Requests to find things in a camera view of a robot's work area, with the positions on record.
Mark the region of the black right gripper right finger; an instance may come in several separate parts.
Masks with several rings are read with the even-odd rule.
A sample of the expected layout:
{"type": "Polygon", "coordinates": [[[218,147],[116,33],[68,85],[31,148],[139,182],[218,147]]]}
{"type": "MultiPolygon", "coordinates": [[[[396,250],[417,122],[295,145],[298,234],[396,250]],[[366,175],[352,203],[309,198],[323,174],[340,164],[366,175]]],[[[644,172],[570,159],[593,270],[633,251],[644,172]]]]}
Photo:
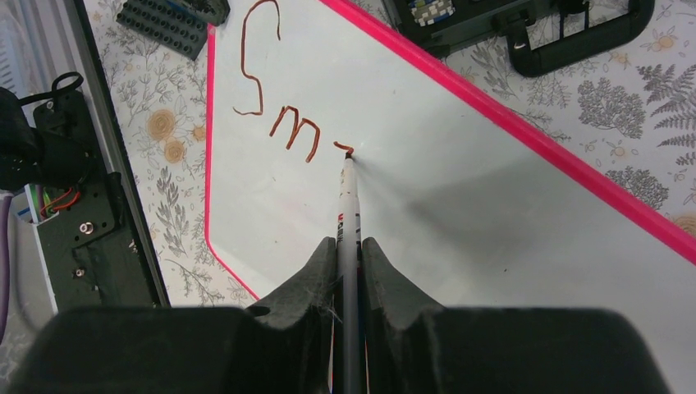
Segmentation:
{"type": "Polygon", "coordinates": [[[606,309],[446,307],[362,246],[372,393],[666,393],[643,338],[606,309]]]}

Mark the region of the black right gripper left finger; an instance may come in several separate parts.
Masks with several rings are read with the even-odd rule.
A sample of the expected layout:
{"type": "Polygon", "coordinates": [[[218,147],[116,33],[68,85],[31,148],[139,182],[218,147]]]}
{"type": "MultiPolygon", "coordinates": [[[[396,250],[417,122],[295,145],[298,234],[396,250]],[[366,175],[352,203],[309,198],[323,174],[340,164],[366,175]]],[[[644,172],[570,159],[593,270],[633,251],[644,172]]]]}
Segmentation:
{"type": "Polygon", "coordinates": [[[337,246],[251,306],[61,312],[11,381],[14,393],[326,393],[337,246]]]}

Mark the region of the red capped marker pen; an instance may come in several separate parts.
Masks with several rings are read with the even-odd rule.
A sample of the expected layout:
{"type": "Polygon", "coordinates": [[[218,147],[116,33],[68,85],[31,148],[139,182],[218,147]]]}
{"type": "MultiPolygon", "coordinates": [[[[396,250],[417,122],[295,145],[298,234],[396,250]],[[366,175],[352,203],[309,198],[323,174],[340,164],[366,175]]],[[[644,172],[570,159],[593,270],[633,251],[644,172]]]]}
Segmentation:
{"type": "Polygon", "coordinates": [[[341,170],[339,215],[337,220],[337,312],[341,319],[340,346],[335,362],[335,393],[364,391],[364,350],[359,325],[359,197],[353,149],[346,151],[341,170]]]}

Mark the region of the pink framed whiteboard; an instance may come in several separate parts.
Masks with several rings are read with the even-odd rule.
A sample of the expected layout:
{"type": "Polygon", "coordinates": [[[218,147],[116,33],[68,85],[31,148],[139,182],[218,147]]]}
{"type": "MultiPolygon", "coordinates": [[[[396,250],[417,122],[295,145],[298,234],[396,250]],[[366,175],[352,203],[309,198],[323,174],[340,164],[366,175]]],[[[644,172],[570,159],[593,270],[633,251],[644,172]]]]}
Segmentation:
{"type": "Polygon", "coordinates": [[[347,1],[234,1],[208,50],[204,233],[255,296],[336,232],[340,145],[362,234],[446,305],[600,306],[695,390],[695,240],[347,1]]]}

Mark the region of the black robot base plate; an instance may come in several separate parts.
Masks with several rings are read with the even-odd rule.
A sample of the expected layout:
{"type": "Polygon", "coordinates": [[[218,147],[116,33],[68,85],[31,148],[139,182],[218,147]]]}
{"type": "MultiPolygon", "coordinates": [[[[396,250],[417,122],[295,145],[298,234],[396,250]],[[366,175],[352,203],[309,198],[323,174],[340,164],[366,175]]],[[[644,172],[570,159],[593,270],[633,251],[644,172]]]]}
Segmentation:
{"type": "Polygon", "coordinates": [[[48,202],[37,235],[57,310],[167,307],[144,254],[119,172],[107,169],[77,71],[57,77],[34,111],[48,202]]]}

